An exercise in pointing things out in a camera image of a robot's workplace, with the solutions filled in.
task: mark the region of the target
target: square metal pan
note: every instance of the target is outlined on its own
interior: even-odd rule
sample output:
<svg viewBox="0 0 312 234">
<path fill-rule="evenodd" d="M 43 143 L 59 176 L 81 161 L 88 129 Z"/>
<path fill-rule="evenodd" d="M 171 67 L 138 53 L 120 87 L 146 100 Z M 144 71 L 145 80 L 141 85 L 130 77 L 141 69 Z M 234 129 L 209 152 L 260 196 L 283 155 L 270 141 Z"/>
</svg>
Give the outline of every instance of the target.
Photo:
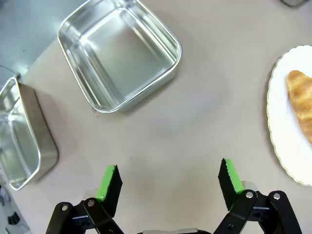
<svg viewBox="0 0 312 234">
<path fill-rule="evenodd" d="M 20 190 L 57 159 L 35 91 L 10 78 L 0 92 L 0 163 L 7 181 Z"/>
<path fill-rule="evenodd" d="M 90 0 L 62 23 L 58 40 L 90 105 L 135 104 L 176 74 L 181 45 L 138 0 Z"/>
</svg>

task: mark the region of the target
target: screw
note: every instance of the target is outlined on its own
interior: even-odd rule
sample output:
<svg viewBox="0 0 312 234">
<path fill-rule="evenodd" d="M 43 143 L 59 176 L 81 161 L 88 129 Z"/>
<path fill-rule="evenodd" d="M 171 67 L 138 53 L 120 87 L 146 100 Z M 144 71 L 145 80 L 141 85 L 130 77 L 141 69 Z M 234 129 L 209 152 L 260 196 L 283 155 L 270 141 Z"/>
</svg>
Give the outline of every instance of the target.
<svg viewBox="0 0 312 234">
<path fill-rule="evenodd" d="M 279 199 L 281 198 L 280 194 L 277 194 L 277 193 L 274 194 L 273 197 L 274 197 L 274 199 L 276 199 L 276 200 L 279 200 Z"/>
<path fill-rule="evenodd" d="M 252 192 L 247 192 L 246 193 L 246 197 L 248 197 L 248 198 L 252 198 L 254 195 L 253 195 L 253 193 Z"/>
<path fill-rule="evenodd" d="M 93 206 L 94 204 L 95 204 L 95 202 L 93 200 L 88 201 L 88 206 Z"/>
<path fill-rule="evenodd" d="M 63 205 L 62 206 L 62 211 L 66 211 L 68 209 L 68 205 Z"/>
</svg>

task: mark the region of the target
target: croissant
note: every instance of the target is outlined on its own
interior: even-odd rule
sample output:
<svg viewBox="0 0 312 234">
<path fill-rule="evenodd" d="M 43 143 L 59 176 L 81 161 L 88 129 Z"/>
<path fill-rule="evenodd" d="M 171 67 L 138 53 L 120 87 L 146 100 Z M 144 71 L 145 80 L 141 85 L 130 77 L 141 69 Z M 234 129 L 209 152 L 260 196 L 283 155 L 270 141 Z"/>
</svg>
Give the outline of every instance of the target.
<svg viewBox="0 0 312 234">
<path fill-rule="evenodd" d="M 312 144 L 312 78 L 300 71 L 291 71 L 286 83 L 301 130 Z"/>
</svg>

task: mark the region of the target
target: plate scalloped edge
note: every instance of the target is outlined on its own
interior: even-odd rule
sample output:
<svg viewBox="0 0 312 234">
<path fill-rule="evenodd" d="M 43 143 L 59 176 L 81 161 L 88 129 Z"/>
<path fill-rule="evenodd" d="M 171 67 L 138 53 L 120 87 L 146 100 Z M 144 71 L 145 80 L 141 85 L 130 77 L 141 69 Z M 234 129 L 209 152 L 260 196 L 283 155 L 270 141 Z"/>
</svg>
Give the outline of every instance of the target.
<svg viewBox="0 0 312 234">
<path fill-rule="evenodd" d="M 288 169 L 287 169 L 287 168 L 284 166 L 284 164 L 282 163 L 280 156 L 279 156 L 279 155 L 277 154 L 277 152 L 276 152 L 276 146 L 275 146 L 275 144 L 274 144 L 274 142 L 273 142 L 273 140 L 272 140 L 272 132 L 271 132 L 271 128 L 270 128 L 270 117 L 269 117 L 269 92 L 270 92 L 270 85 L 271 85 L 271 80 L 272 80 L 272 77 L 273 77 L 274 70 L 276 69 L 276 67 L 277 67 L 277 65 L 278 65 L 278 62 L 279 62 L 287 53 L 289 53 L 289 52 L 290 52 L 291 50 L 293 50 L 293 49 L 297 49 L 298 47 L 304 47 L 304 46 L 310 46 L 310 45 L 299 45 L 299 46 L 297 46 L 297 47 L 291 48 L 289 51 L 283 53 L 283 55 L 277 60 L 277 62 L 276 62 L 276 64 L 275 64 L 275 67 L 274 67 L 273 70 L 272 70 L 271 78 L 270 78 L 270 80 L 269 80 L 269 88 L 268 88 L 268 92 L 267 92 L 267 117 L 268 117 L 268 128 L 269 128 L 269 132 L 270 132 L 270 140 L 271 140 L 271 143 L 272 143 L 272 145 L 273 145 L 275 155 L 276 155 L 276 157 L 277 157 L 278 160 L 279 160 L 279 163 L 280 163 L 281 166 L 285 169 L 286 173 L 287 173 L 291 178 L 293 178 L 294 181 L 296 181 L 297 183 L 300 183 L 300 184 L 302 184 L 302 185 L 304 185 L 304 186 L 312 187 L 312 185 L 310 185 L 310 184 L 305 184 L 305 183 L 303 183 L 302 181 L 297 180 L 293 175 L 291 175 L 291 174 L 289 173 Z"/>
</svg>

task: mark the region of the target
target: table surface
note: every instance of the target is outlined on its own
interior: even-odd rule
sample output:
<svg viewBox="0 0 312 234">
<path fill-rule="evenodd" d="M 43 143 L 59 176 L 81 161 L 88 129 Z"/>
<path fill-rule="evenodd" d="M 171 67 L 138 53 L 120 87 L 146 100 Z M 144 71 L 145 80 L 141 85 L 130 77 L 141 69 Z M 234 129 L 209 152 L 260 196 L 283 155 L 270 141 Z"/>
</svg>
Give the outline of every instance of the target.
<svg viewBox="0 0 312 234">
<path fill-rule="evenodd" d="M 34 234 L 55 205 L 78 204 L 118 164 L 123 187 L 115 221 L 125 233 L 198 227 L 213 232 L 226 206 L 217 179 L 223 157 L 267 195 L 288 195 L 309 233 L 312 188 L 279 164 L 267 126 L 272 68 L 292 47 L 310 44 L 312 1 L 143 1 L 183 47 L 172 82 L 131 111 L 92 110 L 55 40 L 23 78 L 36 90 L 59 149 L 57 165 L 13 192 Z M 262 233 L 248 223 L 243 233 Z"/>
</svg>

